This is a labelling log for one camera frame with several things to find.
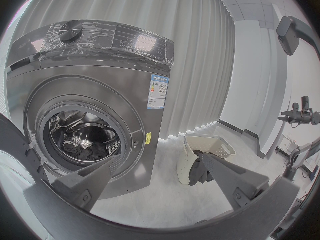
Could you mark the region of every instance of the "ceiling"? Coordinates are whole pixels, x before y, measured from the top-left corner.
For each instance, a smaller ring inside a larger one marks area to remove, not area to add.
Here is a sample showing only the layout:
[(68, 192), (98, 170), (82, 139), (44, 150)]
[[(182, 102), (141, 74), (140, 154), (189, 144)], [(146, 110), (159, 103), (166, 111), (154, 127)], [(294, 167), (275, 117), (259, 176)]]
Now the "ceiling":
[(259, 21), (261, 28), (273, 29), (273, 11), (276, 4), (282, 16), (294, 16), (308, 23), (302, 10), (294, 0), (223, 0), (236, 21)]

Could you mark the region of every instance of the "baseboard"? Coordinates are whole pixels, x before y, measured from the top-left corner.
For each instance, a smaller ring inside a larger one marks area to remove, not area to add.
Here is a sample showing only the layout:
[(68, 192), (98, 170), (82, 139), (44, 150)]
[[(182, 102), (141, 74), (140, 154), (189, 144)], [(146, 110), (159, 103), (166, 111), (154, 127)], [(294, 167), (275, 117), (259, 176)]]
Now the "baseboard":
[(258, 136), (257, 134), (255, 134), (255, 133), (253, 133), (252, 131), (249, 131), (249, 130), (247, 130), (247, 129), (245, 129), (245, 130), (243, 131), (243, 130), (239, 129), (238, 127), (235, 127), (234, 125), (229, 124), (229, 123), (227, 123), (227, 122), (225, 122), (225, 121), (222, 121), (222, 120), (220, 120), (220, 119), (219, 119), (218, 122), (219, 122), (220, 124), (222, 124), (222, 125), (230, 128), (230, 129), (232, 129), (232, 130), (240, 133), (240, 134), (246, 133), (246, 134), (249, 134), (250, 136), (256, 138), (256, 139), (257, 139), (257, 156), (258, 156), (259, 158), (261, 158), (261, 159), (263, 159), (263, 158), (266, 157), (266, 155), (263, 154), (263, 153), (260, 151), (259, 136)]
[(260, 142), (259, 142), (259, 139), (257, 139), (257, 156), (261, 159), (265, 158), (266, 155), (263, 154), (261, 151), (260, 151)]
[(250, 131), (250, 130), (248, 130), (248, 129), (244, 129), (244, 132), (245, 132), (246, 134), (249, 134), (249, 135), (251, 135), (252, 137), (256, 138), (257, 140), (259, 139), (258, 134), (255, 134), (254, 132), (252, 132), (252, 131)]
[(218, 122), (219, 122), (220, 124), (226, 126), (226, 127), (229, 127), (230, 129), (232, 129), (232, 130), (234, 130), (234, 131), (236, 131), (236, 132), (238, 132), (238, 133), (240, 133), (240, 134), (243, 134), (243, 130), (239, 129), (238, 127), (233, 126), (232, 124), (229, 124), (229, 123), (227, 123), (227, 122), (225, 122), (225, 121), (222, 121), (222, 120), (220, 120), (220, 119), (219, 119)]

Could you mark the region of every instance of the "white curtain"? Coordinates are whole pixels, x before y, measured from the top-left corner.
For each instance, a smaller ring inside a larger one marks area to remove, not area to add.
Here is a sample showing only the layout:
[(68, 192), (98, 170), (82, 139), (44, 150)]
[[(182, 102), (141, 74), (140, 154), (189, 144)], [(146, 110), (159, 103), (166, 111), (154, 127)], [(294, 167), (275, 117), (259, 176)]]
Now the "white curtain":
[(219, 118), (235, 50), (234, 22), (221, 0), (32, 0), (13, 41), (39, 27), (74, 19), (121, 22), (174, 41), (160, 138)]

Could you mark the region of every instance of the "energy label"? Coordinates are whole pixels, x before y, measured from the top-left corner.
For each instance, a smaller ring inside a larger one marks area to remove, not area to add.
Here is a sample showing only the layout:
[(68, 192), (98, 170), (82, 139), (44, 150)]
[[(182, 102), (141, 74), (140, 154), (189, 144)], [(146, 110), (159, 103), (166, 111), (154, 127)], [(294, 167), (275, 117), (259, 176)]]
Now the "energy label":
[(147, 109), (162, 109), (165, 106), (169, 78), (152, 74)]

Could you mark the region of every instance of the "black cloth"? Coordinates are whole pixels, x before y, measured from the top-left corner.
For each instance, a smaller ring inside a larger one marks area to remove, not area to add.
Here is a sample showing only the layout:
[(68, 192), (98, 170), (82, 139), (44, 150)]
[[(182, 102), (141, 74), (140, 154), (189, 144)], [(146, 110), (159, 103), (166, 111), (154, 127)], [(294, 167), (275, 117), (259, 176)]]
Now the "black cloth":
[(108, 150), (106, 149), (106, 146), (99, 142), (93, 142), (90, 149), (93, 152), (93, 160), (101, 159), (109, 154)]
[(77, 158), (78, 155), (81, 154), (82, 152), (82, 146), (74, 146), (72, 143), (65, 143), (63, 145), (63, 150), (66, 152), (68, 155), (70, 155), (73, 158)]
[(195, 160), (190, 169), (189, 186), (194, 186), (197, 182), (201, 182), (203, 184), (205, 181), (210, 182), (214, 180), (214, 178), (206, 168), (205, 164), (202, 162), (203, 152), (200, 150), (193, 150), (193, 153), (196, 154), (199, 158)]
[(99, 142), (93, 142), (86, 149), (82, 148), (81, 145), (74, 146), (72, 143), (65, 143), (63, 150), (71, 157), (84, 161), (95, 161), (109, 155), (106, 146)]

